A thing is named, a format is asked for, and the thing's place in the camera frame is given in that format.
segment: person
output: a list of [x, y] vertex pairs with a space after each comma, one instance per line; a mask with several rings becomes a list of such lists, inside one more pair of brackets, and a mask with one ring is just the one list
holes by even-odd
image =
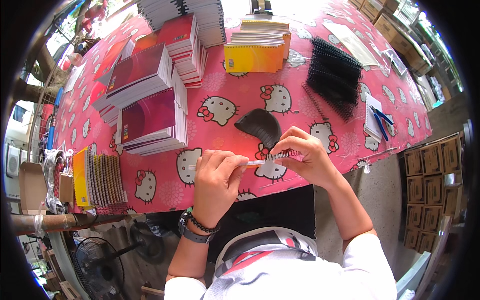
[[[343, 240], [343, 264], [318, 257], [315, 242], [298, 232], [260, 228], [226, 244], [207, 289], [204, 272], [208, 241], [198, 242], [184, 234], [168, 268], [166, 300], [396, 299], [395, 280], [372, 220], [330, 161], [322, 142], [291, 127], [270, 154], [289, 149], [301, 152], [303, 159], [283, 157], [275, 163], [326, 189]], [[213, 229], [237, 197], [246, 169], [241, 164], [247, 161], [229, 151], [211, 150], [197, 160], [193, 209], [183, 214], [188, 229], [185, 232], [196, 237], [215, 232]]]

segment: table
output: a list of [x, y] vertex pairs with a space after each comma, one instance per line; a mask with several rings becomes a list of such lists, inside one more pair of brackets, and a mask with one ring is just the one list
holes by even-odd
[[[240, 13], [230, 16], [225, 12], [227, 36], [240, 30], [239, 16], [244, 15], [244, 11]], [[301, 87], [307, 76], [312, 49], [308, 38], [320, 36], [348, 52], [322, 23], [347, 25], [370, 49], [370, 43], [380, 50], [390, 46], [360, 12], [341, 0], [308, 10], [299, 9], [288, 16], [292, 19], [290, 56], [277, 73], [226, 73], [223, 46], [208, 49], [203, 85], [188, 91], [188, 147], [151, 156], [131, 155], [115, 145], [116, 126], [105, 124], [89, 105], [92, 79], [108, 48], [126, 36], [136, 40], [150, 33], [146, 22], [141, 16], [133, 17], [85, 54], [84, 73], [75, 83], [74, 90], [65, 93], [61, 99], [54, 145], [65, 141], [67, 149], [74, 151], [89, 146], [95, 154], [120, 156], [122, 183], [128, 202], [102, 213], [164, 212], [189, 207], [193, 202], [194, 173], [188, 171], [188, 165], [195, 164], [205, 149], [229, 150], [250, 159], [261, 158], [268, 151], [263, 149], [260, 141], [233, 126], [254, 108], [272, 110], [283, 132], [295, 125], [319, 137], [341, 173], [398, 153], [431, 135], [427, 111], [414, 81], [409, 74], [399, 77], [393, 70], [388, 73], [365, 68], [361, 80], [362, 101], [348, 122], [341, 120], [321, 99], [322, 118]], [[372, 53], [380, 59], [373, 49]], [[378, 99], [384, 113], [394, 121], [394, 125], [388, 128], [388, 142], [383, 139], [378, 144], [363, 131], [365, 93]], [[200, 113], [204, 106], [216, 113], [216, 117]], [[251, 168], [247, 169], [240, 184], [238, 200], [307, 184], [305, 179], [283, 166]]]

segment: white notebook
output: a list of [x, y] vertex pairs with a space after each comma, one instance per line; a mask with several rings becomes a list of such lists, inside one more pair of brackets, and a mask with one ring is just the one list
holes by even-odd
[[372, 138], [374, 138], [378, 143], [382, 140], [382, 131], [378, 126], [377, 120], [373, 114], [370, 106], [382, 111], [382, 104], [377, 99], [373, 98], [370, 94], [365, 94], [365, 132], [368, 133]]

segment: black bead bracelet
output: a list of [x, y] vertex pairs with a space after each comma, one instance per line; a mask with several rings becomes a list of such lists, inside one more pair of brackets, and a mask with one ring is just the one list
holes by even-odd
[[200, 222], [198, 222], [197, 219], [195, 219], [195, 217], [192, 215], [192, 212], [187, 211], [187, 216], [188, 216], [188, 219], [201, 231], [205, 231], [206, 233], [214, 234], [214, 233], [216, 233], [217, 231], [220, 230], [220, 225], [217, 225], [217, 227], [215, 227], [215, 228], [206, 228], [205, 226], [200, 224]]

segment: person's right hand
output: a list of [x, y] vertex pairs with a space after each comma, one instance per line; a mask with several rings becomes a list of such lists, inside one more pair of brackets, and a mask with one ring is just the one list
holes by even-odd
[[302, 161], [283, 157], [276, 159], [276, 164], [289, 168], [308, 182], [327, 190], [335, 183], [340, 173], [319, 139], [292, 126], [280, 137], [280, 141], [273, 147], [270, 154], [275, 155], [288, 149], [300, 151], [304, 155]]

